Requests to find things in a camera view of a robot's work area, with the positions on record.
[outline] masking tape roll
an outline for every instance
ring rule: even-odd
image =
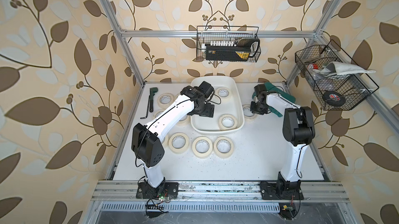
[[[173,140],[181,139],[181,138],[184,138],[184,141],[185,141],[184,145],[181,148],[173,147]],[[169,138],[169,148],[171,149],[171,151],[173,153],[183,154],[184,152],[186,152],[188,150],[188,145],[189,145],[189,139],[188,139],[188,136],[184,133],[176,133],[176,134],[173,134],[172,137]]]
[[[199,146],[202,146],[201,148],[200,148],[200,151],[202,151],[201,149],[203,148],[203,147],[206,147],[206,144],[208,144],[208,150],[207,151],[205,151],[205,152],[199,152],[198,150],[197,150],[197,144],[199,145]],[[212,141],[209,139],[209,138],[207,138],[207,137],[198,137],[196,140],[194,140],[194,142],[193,142],[193,145],[192,145],[192,150],[193,150],[193,152],[194,152],[194,155],[196,155],[196,157],[198,157],[198,158],[207,158],[209,155],[211,155],[211,153],[212,153]]]
[[[227,102],[230,100],[232,93],[229,88],[219,87],[216,89],[215,95],[218,95],[222,102]]]
[[[213,143],[213,151],[220,158],[228,158],[232,155],[234,151],[234,144],[230,140],[230,138],[218,137],[216,141]]]
[[[167,109],[174,102],[174,96],[170,93],[164,93],[158,97],[158,106],[161,109]]]
[[[237,127],[237,119],[230,114],[222,115],[219,118],[219,129],[221,131],[228,131]]]
[[[178,122],[177,122],[177,125],[178,126],[185,126],[186,124],[188,124],[189,122],[190,122],[190,116],[189,115],[185,115],[185,119],[184,120],[182,120],[182,119],[180,119]]]
[[[162,115],[162,112],[164,112],[164,111],[165,111],[165,110],[159,110],[159,111],[155,112],[155,114],[154,114],[154,119],[156,119],[157,117],[161,116],[161,115]]]
[[[249,122],[249,121],[252,122],[258,116],[258,114],[255,114],[255,113],[251,112],[251,106],[250,105],[243,105],[243,111],[244,111],[244,118],[245,118],[246,122]]]
[[[168,143],[169,143],[169,135],[167,134],[167,135],[165,136],[164,141],[162,142],[162,147],[163,147],[164,149],[166,149]]]

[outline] towel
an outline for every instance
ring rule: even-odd
[[[313,71],[326,77],[331,77],[334,75],[350,75],[357,73],[375,73],[375,71],[373,70],[367,71],[360,66],[342,62],[330,62],[324,69],[314,69]]]

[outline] wire basket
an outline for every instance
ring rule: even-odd
[[[197,26],[196,61],[257,62],[261,54],[259,27],[225,27]]]
[[[379,86],[366,73],[331,77],[315,75],[313,69],[319,69],[330,62],[342,62],[334,49],[334,46],[338,44],[335,41],[334,43],[332,45],[330,41],[327,45],[314,45],[297,51],[295,62],[301,70],[301,76],[306,78],[323,110],[349,111],[373,94]],[[351,64],[358,65],[347,52],[345,54],[350,58]]]

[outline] white tabletop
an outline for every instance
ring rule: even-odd
[[[142,166],[137,168],[134,164],[136,156],[131,149],[133,126],[137,123],[144,125],[153,119],[154,113],[160,110],[157,99],[161,94],[175,95],[187,85],[190,84],[155,83],[145,85],[113,180],[138,180],[144,176]],[[251,103],[253,87],[256,85],[257,83],[237,83],[243,105]],[[154,112],[148,113],[147,119],[140,119],[146,115],[150,87],[158,87],[158,92],[154,96]],[[160,162],[164,177],[169,181],[276,180],[278,172],[287,158],[289,144],[282,135],[282,123],[283,117],[277,117],[273,113],[258,115],[254,121],[245,122],[241,130],[226,135],[234,143],[234,152],[231,157],[226,159],[217,157],[214,152],[205,159],[197,158],[193,154],[191,146],[193,141],[201,135],[192,128],[190,123],[185,126],[176,125],[168,133],[169,137],[174,133],[183,132],[189,137],[190,145],[188,150],[181,155],[173,153],[168,147],[165,149],[165,155]],[[214,142],[217,136],[208,136],[208,138]],[[323,180],[310,148],[306,149],[304,154],[301,172],[303,181]]]

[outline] metal vent grille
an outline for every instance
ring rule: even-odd
[[[262,212],[278,213],[278,203],[239,203],[239,202],[170,202],[163,203],[164,211],[170,212]],[[103,203],[103,211],[145,211],[145,202],[108,202]]]

